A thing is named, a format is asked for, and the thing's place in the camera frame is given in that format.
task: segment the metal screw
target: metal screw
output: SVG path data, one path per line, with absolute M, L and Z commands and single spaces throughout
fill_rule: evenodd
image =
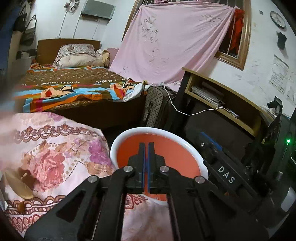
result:
M 202 176 L 198 176 L 195 178 L 195 181 L 198 183 L 198 184 L 202 184 L 205 182 L 205 178 L 202 177 Z
M 90 183 L 95 183 L 98 180 L 98 177 L 97 176 L 90 176 L 87 180 Z
M 169 167 L 167 167 L 167 166 L 161 166 L 161 167 L 159 168 L 159 170 L 160 170 L 161 172 L 168 172 L 168 171 L 169 171 Z
M 125 172 L 131 172 L 131 171 L 133 170 L 133 167 L 131 167 L 131 166 L 125 166 L 125 167 L 123 168 L 123 170 L 124 170 Z

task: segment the shelf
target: shelf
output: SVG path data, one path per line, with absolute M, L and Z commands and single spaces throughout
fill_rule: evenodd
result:
M 204 98 L 200 97 L 199 95 L 197 95 L 191 91 L 185 90 L 185 93 L 192 96 L 195 99 L 198 99 L 199 101 L 203 102 L 204 104 L 210 106 L 213 109 L 217 108 L 215 105 L 213 105 L 209 101 L 205 100 Z M 233 122 L 238 124 L 240 127 L 242 127 L 247 132 L 249 132 L 252 136 L 255 136 L 255 132 L 251 127 L 249 127 L 246 123 L 242 122 L 240 119 L 235 118 L 232 114 L 228 113 L 226 110 L 217 109 L 216 111 L 220 112 L 222 115 L 226 116 L 227 118 L 229 118 L 230 120 L 232 120 Z

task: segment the red cloth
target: red cloth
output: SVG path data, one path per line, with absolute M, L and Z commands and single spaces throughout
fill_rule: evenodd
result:
M 229 51 L 234 49 L 235 53 L 238 54 L 242 28 L 244 27 L 244 10 L 235 9 L 234 18 L 235 18 L 234 29 L 233 29 L 233 21 L 232 21 L 232 23 L 229 26 L 227 36 L 231 38 L 232 29 L 233 29 L 233 35 L 232 35 Z

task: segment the suitcase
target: suitcase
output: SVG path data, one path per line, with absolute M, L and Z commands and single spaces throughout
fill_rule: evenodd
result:
M 168 90 L 171 99 L 174 93 Z M 162 129 L 167 121 L 172 104 L 161 86 L 150 86 L 147 90 L 142 126 Z

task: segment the hanging bag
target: hanging bag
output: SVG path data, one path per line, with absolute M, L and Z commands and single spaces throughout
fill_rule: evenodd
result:
M 20 40 L 21 45 L 31 46 L 34 42 L 34 36 L 36 33 L 36 24 L 37 24 L 37 18 L 36 15 L 34 15 L 30 22 L 28 23 L 25 32 L 22 35 L 22 38 Z
M 20 32 L 25 31 L 26 22 L 27 22 L 27 5 L 25 4 L 15 21 L 15 24 L 13 26 L 13 31 L 20 31 Z

